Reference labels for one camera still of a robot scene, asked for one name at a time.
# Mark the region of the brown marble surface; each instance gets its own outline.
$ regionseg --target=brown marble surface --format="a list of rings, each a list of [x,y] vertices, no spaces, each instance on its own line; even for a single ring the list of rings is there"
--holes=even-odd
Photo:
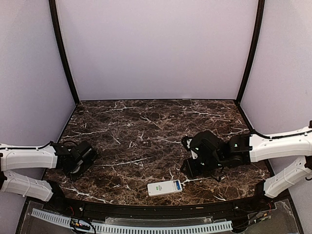
[[[208,176],[188,179],[179,168],[190,157],[180,140],[204,130],[227,140],[248,132],[232,101],[84,101],[75,110],[61,141],[87,140],[99,154],[75,183],[61,170],[44,179],[60,183],[70,198],[121,205],[189,205],[252,196],[269,177],[263,162],[225,169],[220,183]],[[183,192],[149,197],[147,184],[179,179]]]

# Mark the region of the white perforated strip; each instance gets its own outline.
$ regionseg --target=white perforated strip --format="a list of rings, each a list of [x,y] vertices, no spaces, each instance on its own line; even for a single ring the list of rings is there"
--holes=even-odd
[[[45,220],[58,226],[70,228],[70,218],[61,216],[58,214],[52,214],[50,212],[33,209],[31,214],[33,217]],[[99,234],[210,234],[219,233],[232,230],[232,222],[219,222],[196,226],[185,226],[185,227],[127,227],[127,226],[116,226],[108,225],[97,222],[92,222],[97,233]]]

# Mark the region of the white arm casing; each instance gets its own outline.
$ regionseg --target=white arm casing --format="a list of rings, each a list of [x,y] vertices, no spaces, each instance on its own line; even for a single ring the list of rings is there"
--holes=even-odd
[[[310,130],[311,128],[304,127],[293,132],[271,134],[268,136],[274,137],[306,133]],[[253,134],[250,137],[249,145],[253,147],[253,149],[249,151],[251,162],[259,162],[269,158],[295,155],[312,156],[312,133],[272,140]]]
[[[46,146],[43,149],[26,149],[22,146],[11,146],[1,144],[0,157],[1,171],[7,171],[18,168],[55,168],[58,157],[55,155],[55,150],[52,146]]]
[[[312,170],[306,168],[304,166],[305,164],[305,156],[299,156],[290,166],[285,168],[283,171],[271,178],[266,179],[264,182],[265,196],[274,198],[285,189],[304,179],[309,174],[312,174]]]
[[[23,196],[31,196],[42,201],[49,201],[52,188],[47,181],[28,178],[12,171],[3,172],[7,180],[3,182],[0,192],[11,192]]]

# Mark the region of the black frame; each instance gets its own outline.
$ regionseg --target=black frame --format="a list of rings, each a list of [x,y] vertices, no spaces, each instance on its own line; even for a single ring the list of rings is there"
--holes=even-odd
[[[254,56],[255,56],[256,47],[257,47],[257,43],[259,39],[261,22],[262,22],[262,17],[263,17],[263,12],[264,12],[264,3],[265,3],[265,0],[258,0],[258,7],[257,7],[254,30],[253,30],[253,37],[252,37],[252,42],[250,46],[250,51],[249,51],[244,75],[243,75],[242,82],[239,88],[239,92],[237,94],[237,98],[236,100],[232,100],[237,106],[238,111],[242,115],[250,131],[253,129],[253,127],[251,123],[249,122],[247,116],[245,115],[243,109],[241,108],[240,103],[242,101],[242,98],[243,98],[243,95],[247,86],[248,78],[251,72],[252,64],[254,61]],[[55,36],[56,36],[56,40],[58,44],[60,58],[62,60],[63,68],[66,74],[68,85],[72,93],[72,97],[76,105],[78,105],[80,100],[78,98],[78,94],[75,88],[75,84],[74,84],[73,77],[70,72],[69,63],[68,63],[67,56],[65,53],[65,48],[64,48],[60,26],[59,26],[56,1],[49,0],[49,4],[50,4],[51,17],[52,17],[54,32],[55,32]],[[274,171],[271,167],[270,162],[268,160],[265,160],[265,163],[270,172],[270,175],[274,176]],[[289,200],[291,204],[292,211],[294,213],[294,217],[297,222],[299,232],[303,234],[303,229],[300,223],[300,219],[296,211],[296,208],[294,206],[292,197],[289,193],[289,190],[285,190],[278,197],[272,199],[272,202],[284,200],[286,198]],[[236,220],[245,221],[247,219],[247,214],[242,214],[240,212],[237,212],[236,210],[234,210],[234,207],[236,206],[240,206],[242,208],[248,207],[250,206],[250,204],[254,202],[254,199],[255,197],[247,197],[247,198],[242,198],[242,199],[237,199],[237,200],[232,200],[232,201],[223,201],[223,202],[200,204],[200,205],[155,206],[155,207],[154,206],[125,206],[125,205],[101,204],[101,203],[85,202],[85,201],[69,199],[69,198],[67,198],[66,200],[73,207],[76,216],[83,217],[86,219],[96,218],[97,220],[99,219],[105,220],[105,218],[108,216],[109,217],[123,217],[123,218],[140,218],[140,219],[150,219],[150,218],[172,219],[172,218],[192,218],[192,217],[213,216],[214,219],[225,218],[227,220],[232,220],[232,221],[236,221]],[[16,230],[17,234],[21,230],[23,218],[25,216],[25,212],[27,210],[27,207],[30,201],[36,201],[36,202],[44,204],[44,202],[39,201],[35,198],[27,197],[20,219],[19,219],[18,227]]]

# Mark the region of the black vertical post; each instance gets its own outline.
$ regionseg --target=black vertical post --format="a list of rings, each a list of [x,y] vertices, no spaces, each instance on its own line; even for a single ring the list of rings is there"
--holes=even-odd
[[[255,24],[254,24],[254,29],[253,29],[253,38],[252,38],[252,43],[250,45],[250,50],[247,58],[247,63],[243,75],[242,82],[239,87],[239,91],[237,94],[236,101],[238,104],[243,99],[244,92],[247,86],[248,78],[250,75],[250,71],[252,69],[253,61],[254,61],[254,55],[255,51],[257,49],[257,44],[258,44],[258,39],[259,39],[259,34],[260,34],[260,28],[261,28],[261,23],[262,23],[262,17],[263,17],[263,11],[264,11],[264,2],[265,0],[259,0],[258,1],[258,9],[257,9],[257,15],[255,18]]]
[[[70,69],[69,69],[69,64],[68,64],[68,60],[67,60],[67,56],[66,56],[66,52],[65,52],[65,48],[64,48],[64,43],[63,43],[63,39],[62,39],[62,34],[60,31],[60,26],[59,26],[57,5],[56,5],[55,0],[49,0],[49,4],[50,4],[50,12],[51,12],[51,17],[52,17],[52,23],[53,23],[55,38],[56,38],[57,44],[58,44],[58,52],[59,52],[60,59],[61,59],[62,64],[63,64],[64,72],[66,75],[66,79],[67,79],[70,91],[72,93],[75,104],[77,105],[80,102],[80,100],[79,100],[79,97],[77,94],[77,90],[75,88],[75,84],[74,84],[72,74],[71,74]]]

